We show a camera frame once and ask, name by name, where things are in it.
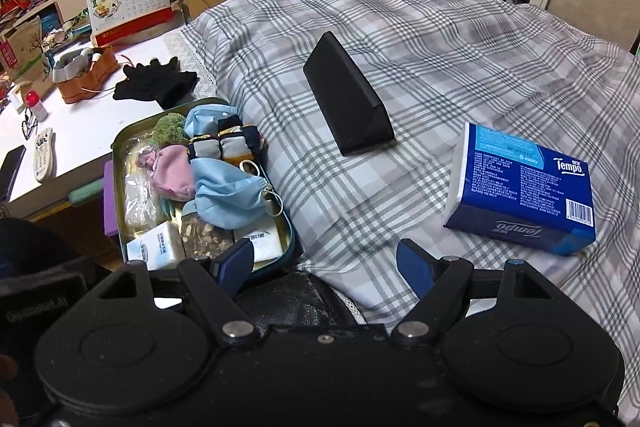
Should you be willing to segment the desk calendar red base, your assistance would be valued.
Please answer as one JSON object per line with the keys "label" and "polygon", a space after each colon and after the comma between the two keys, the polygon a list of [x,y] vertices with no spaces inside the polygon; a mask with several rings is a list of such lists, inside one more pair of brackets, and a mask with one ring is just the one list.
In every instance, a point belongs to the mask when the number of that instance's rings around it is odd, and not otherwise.
{"label": "desk calendar red base", "polygon": [[174,18],[178,0],[86,0],[92,41],[102,48]]}

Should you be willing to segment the black knitted glove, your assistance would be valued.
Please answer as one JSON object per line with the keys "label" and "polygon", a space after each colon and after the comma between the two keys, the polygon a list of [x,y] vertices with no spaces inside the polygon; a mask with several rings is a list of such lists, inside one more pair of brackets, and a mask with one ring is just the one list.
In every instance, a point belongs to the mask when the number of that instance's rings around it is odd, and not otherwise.
{"label": "black knitted glove", "polygon": [[153,58],[149,65],[125,65],[122,71],[126,78],[116,84],[114,100],[156,102],[163,110],[178,106],[198,83],[198,74],[183,72],[176,56],[167,64]]}

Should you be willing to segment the red capped white bottle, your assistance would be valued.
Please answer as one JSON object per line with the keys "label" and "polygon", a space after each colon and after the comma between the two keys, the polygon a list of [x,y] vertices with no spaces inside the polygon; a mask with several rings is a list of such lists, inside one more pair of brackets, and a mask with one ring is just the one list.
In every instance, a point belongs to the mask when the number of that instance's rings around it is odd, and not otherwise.
{"label": "red capped white bottle", "polygon": [[48,118],[49,113],[43,106],[40,95],[36,91],[29,91],[25,95],[25,103],[39,122],[43,122]]}

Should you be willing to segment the gold metal tin tray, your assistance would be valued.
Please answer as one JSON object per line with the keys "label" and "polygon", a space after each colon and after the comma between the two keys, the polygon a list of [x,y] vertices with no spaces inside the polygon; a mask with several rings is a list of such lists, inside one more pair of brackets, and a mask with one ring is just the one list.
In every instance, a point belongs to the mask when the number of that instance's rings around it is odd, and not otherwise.
{"label": "gold metal tin tray", "polygon": [[112,166],[122,260],[172,268],[214,260],[246,239],[252,277],[292,265],[296,232],[262,165],[265,151],[258,128],[220,98],[120,130]]}

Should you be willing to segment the black frame eyeglasses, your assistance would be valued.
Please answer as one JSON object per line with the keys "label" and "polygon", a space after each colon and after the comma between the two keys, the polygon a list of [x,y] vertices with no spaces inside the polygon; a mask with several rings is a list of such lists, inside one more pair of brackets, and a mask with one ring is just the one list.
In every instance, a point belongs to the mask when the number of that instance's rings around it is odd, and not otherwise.
{"label": "black frame eyeglasses", "polygon": [[24,112],[24,118],[21,122],[21,129],[24,136],[24,140],[28,140],[30,136],[38,127],[38,119],[32,113],[30,109],[26,109]]}

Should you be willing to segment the white tissue pack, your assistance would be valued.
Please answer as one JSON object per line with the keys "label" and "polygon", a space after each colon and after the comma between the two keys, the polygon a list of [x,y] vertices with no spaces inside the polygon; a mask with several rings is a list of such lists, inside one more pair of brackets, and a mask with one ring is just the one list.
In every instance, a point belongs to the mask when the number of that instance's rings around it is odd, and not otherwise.
{"label": "white tissue pack", "polygon": [[262,263],[280,258],[283,248],[276,219],[263,215],[259,219],[233,231],[234,238],[248,239],[254,248],[254,262]]}
{"label": "white tissue pack", "polygon": [[170,221],[138,235],[126,245],[128,261],[144,261],[150,271],[161,270],[186,259],[180,231]]}

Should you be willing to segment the black phone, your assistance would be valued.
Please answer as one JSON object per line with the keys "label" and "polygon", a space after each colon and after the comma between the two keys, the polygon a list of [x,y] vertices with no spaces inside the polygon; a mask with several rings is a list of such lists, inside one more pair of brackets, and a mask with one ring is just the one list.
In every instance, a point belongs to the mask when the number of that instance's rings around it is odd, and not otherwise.
{"label": "black phone", "polygon": [[20,170],[25,154],[24,145],[15,147],[6,153],[0,169],[0,202],[7,202],[11,196],[12,188]]}

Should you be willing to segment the white lace table runner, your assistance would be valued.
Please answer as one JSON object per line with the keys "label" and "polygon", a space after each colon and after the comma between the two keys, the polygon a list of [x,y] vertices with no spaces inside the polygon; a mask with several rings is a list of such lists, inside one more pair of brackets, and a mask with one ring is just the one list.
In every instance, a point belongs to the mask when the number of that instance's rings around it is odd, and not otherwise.
{"label": "white lace table runner", "polygon": [[205,67],[203,59],[195,52],[194,47],[183,37],[182,31],[180,29],[168,31],[162,35],[162,40],[170,55],[178,57],[182,70],[195,72],[198,75],[198,81],[192,92],[186,96],[186,101],[215,98],[217,95],[216,80]]}

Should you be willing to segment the pink knitted pouch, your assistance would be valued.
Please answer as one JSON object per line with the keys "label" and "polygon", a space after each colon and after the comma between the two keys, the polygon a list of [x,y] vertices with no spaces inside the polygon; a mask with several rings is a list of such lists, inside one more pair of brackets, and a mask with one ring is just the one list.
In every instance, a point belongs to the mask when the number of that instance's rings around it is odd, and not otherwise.
{"label": "pink knitted pouch", "polygon": [[194,199],[194,174],[185,146],[168,145],[160,150],[146,146],[138,155],[137,165],[146,172],[158,196],[175,202]]}

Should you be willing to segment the light blue face mask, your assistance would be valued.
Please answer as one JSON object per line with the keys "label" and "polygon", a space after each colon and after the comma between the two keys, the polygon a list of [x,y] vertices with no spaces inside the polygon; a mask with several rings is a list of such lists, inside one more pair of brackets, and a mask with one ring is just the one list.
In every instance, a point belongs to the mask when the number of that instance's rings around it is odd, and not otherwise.
{"label": "light blue face mask", "polygon": [[195,196],[183,205],[184,215],[197,213],[216,228],[235,230],[283,212],[282,198],[263,176],[214,158],[193,159],[191,167]]}

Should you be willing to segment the green fuzzy cloth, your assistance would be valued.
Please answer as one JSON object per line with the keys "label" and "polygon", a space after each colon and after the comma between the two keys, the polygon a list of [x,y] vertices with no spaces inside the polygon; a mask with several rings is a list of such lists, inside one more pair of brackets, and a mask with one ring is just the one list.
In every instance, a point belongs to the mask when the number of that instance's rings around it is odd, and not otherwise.
{"label": "green fuzzy cloth", "polygon": [[188,145],[189,137],[184,132],[186,117],[179,113],[168,113],[157,121],[152,130],[152,142],[159,148],[168,145]]}

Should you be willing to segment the colourful navy yellow sock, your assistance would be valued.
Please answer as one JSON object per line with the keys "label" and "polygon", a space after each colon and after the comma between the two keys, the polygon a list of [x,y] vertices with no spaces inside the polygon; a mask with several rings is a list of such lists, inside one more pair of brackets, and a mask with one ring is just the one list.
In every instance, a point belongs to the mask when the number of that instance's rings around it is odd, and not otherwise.
{"label": "colourful navy yellow sock", "polygon": [[243,124],[238,115],[211,122],[206,132],[194,135],[186,146],[189,160],[214,158],[239,165],[256,159],[266,140],[254,124]]}

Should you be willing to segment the blue Tempo tissue pack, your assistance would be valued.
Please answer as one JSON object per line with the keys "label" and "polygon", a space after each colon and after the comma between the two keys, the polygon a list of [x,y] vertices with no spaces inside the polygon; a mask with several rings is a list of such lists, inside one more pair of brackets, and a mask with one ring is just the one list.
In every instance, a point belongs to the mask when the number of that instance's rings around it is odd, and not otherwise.
{"label": "blue Tempo tissue pack", "polygon": [[444,225],[557,256],[597,236],[589,166],[468,122],[454,151]]}

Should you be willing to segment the white remote control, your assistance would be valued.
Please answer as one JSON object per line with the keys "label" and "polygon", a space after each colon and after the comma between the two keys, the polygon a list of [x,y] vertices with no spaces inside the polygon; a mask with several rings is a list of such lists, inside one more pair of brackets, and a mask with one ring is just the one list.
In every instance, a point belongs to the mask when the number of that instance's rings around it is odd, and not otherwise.
{"label": "white remote control", "polygon": [[52,176],[54,170],[54,131],[44,129],[36,136],[34,150],[34,176],[41,183]]}

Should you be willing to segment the beige lace cloth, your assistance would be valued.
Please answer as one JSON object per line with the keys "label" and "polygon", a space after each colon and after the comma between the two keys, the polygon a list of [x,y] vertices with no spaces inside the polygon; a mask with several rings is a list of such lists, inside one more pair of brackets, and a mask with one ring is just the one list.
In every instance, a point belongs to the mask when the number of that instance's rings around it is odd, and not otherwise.
{"label": "beige lace cloth", "polygon": [[124,221],[126,229],[132,234],[148,231],[165,219],[151,175],[144,166],[139,165],[140,157],[153,150],[154,147],[145,139],[132,139],[127,143],[125,173],[122,175]]}

